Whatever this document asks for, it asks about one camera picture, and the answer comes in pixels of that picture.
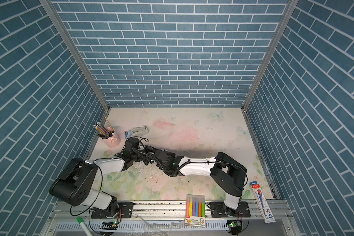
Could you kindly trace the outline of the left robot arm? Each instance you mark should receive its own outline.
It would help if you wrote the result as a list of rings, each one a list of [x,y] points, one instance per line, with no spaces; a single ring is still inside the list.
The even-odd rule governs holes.
[[[96,160],[72,159],[50,187],[50,194],[71,206],[88,206],[109,211],[117,210],[116,198],[101,191],[104,175],[127,170],[138,156],[132,152],[141,144],[139,137],[126,140],[122,152],[112,158]]]

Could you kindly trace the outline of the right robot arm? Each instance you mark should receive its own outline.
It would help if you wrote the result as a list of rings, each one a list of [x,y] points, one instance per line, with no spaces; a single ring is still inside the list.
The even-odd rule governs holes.
[[[212,178],[226,193],[224,205],[232,210],[238,209],[248,181],[247,169],[229,155],[219,152],[215,157],[189,158],[151,147],[132,150],[145,160],[155,162],[169,177],[197,175]]]

